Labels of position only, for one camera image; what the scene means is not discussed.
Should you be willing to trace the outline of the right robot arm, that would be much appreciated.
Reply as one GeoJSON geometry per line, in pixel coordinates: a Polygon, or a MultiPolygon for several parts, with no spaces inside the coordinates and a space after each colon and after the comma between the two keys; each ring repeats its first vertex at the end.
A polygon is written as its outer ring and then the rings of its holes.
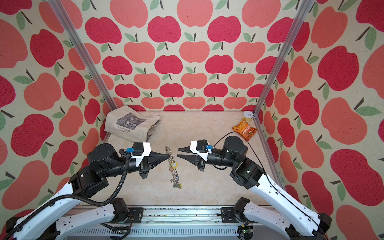
{"type": "Polygon", "coordinates": [[[289,240],[326,240],[326,232],[332,219],[325,213],[316,213],[302,205],[274,182],[264,168],[249,159],[248,147],[237,136],[225,139],[221,149],[207,140],[191,141],[188,147],[178,149],[182,158],[200,171],[206,165],[231,167],[230,177],[239,186],[250,190],[267,201],[275,211],[240,198],[234,206],[234,214],[240,223],[262,224],[289,240]]]}

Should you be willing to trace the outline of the yellow tag key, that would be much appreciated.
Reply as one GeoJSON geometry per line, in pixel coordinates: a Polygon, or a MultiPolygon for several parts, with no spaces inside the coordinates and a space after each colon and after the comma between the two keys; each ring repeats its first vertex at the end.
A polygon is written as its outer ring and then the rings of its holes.
{"type": "Polygon", "coordinates": [[[172,163],[171,163],[171,168],[172,168],[172,169],[176,169],[177,166],[178,166],[177,162],[172,162],[172,163]]]}

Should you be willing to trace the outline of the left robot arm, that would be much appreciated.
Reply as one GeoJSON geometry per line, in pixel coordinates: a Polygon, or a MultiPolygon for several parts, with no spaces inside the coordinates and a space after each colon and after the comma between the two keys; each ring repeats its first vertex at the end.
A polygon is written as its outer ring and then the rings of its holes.
{"type": "Polygon", "coordinates": [[[124,199],[118,197],[128,174],[137,172],[145,179],[170,155],[153,152],[150,143],[134,143],[132,148],[119,151],[111,144],[100,144],[87,158],[89,165],[43,205],[24,217],[10,218],[4,238],[59,240],[94,224],[126,234],[130,227],[112,224],[133,218],[124,199]]]}

